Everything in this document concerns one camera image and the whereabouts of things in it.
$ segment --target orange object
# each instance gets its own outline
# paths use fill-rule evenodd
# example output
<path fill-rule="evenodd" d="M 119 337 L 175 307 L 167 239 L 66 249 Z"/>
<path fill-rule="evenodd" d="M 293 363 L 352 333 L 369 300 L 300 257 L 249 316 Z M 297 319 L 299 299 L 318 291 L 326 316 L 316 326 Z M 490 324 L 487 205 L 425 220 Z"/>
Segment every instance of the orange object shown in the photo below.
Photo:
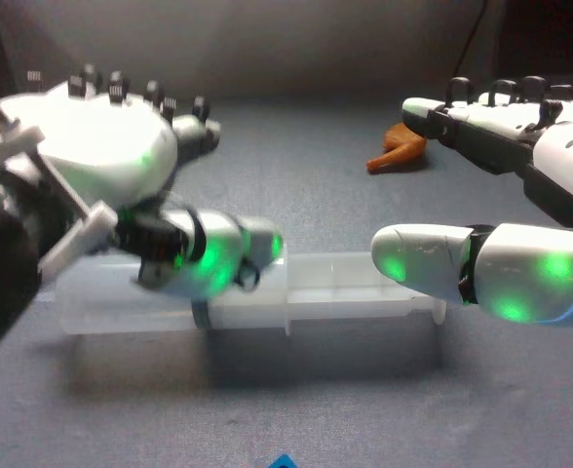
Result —
<path fill-rule="evenodd" d="M 387 166 L 413 161 L 423 154 L 426 142 L 404 124 L 396 124 L 384 135 L 384 149 L 387 153 L 367 161 L 366 168 L 374 173 Z"/>

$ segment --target gray wall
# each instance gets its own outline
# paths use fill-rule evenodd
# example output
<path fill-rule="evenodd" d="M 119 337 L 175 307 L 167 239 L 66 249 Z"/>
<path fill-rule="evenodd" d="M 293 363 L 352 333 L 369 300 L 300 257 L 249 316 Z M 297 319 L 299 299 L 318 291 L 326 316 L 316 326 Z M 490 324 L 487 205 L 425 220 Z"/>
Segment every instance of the gray wall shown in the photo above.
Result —
<path fill-rule="evenodd" d="M 451 74 L 477 0 L 0 0 L 19 86 L 88 60 L 178 98 L 432 87 Z M 465 73 L 489 75 L 502 0 L 491 0 Z"/>

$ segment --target large plastic syringe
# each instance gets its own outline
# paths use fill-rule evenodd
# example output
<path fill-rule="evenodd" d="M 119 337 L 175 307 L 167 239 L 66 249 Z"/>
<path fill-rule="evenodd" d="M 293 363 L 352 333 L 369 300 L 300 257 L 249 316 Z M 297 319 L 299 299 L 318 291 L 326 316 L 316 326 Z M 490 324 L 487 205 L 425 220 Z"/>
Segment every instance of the large plastic syringe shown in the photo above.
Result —
<path fill-rule="evenodd" d="M 56 309 L 71 334 L 191 329 L 284 328 L 304 320 L 405 316 L 413 311 L 444 320 L 445 302 L 382 276 L 370 253 L 283 255 L 257 289 L 192 303 L 134 283 L 139 261 L 125 254 L 85 257 L 57 279 Z"/>

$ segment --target brown plastic object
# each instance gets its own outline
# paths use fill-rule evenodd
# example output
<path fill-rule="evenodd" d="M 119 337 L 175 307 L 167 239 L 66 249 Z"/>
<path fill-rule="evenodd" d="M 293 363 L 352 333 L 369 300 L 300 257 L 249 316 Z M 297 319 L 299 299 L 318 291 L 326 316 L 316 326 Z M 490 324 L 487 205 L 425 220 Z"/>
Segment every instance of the brown plastic object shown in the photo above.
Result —
<path fill-rule="evenodd" d="M 384 135 L 385 154 L 366 162 L 370 173 L 418 159 L 425 150 L 426 140 L 404 124 L 396 124 Z"/>

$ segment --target blue diamond shape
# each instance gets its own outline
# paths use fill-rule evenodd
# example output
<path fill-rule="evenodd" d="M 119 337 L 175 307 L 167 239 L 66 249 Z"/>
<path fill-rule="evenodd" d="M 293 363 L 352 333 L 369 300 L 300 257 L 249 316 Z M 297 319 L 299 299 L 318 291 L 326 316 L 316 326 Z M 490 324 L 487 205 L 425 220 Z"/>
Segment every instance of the blue diamond shape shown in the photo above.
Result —
<path fill-rule="evenodd" d="M 297 468 L 297 465 L 288 455 L 282 455 L 274 461 L 268 468 Z"/>

